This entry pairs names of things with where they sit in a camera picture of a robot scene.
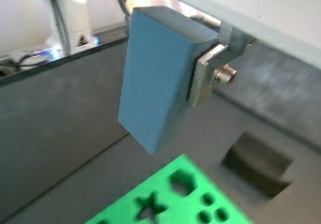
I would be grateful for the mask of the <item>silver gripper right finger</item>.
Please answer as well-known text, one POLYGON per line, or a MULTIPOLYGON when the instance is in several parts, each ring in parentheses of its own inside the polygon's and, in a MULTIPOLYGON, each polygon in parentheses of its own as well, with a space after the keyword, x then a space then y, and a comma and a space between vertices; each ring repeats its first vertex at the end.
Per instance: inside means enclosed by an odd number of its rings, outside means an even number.
POLYGON ((230 66, 245 52, 252 36, 230 24, 222 22, 214 45, 195 59, 190 82, 189 103, 197 107, 211 95, 213 87, 222 83, 230 85, 237 70, 230 66))

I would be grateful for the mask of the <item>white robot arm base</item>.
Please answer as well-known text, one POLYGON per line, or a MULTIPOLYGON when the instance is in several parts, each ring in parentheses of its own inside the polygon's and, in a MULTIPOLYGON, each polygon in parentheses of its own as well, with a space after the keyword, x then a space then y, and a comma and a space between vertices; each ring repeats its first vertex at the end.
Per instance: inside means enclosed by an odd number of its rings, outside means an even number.
POLYGON ((88 0, 48 0, 50 38, 46 43, 59 57, 83 52, 99 45, 91 32, 88 0))

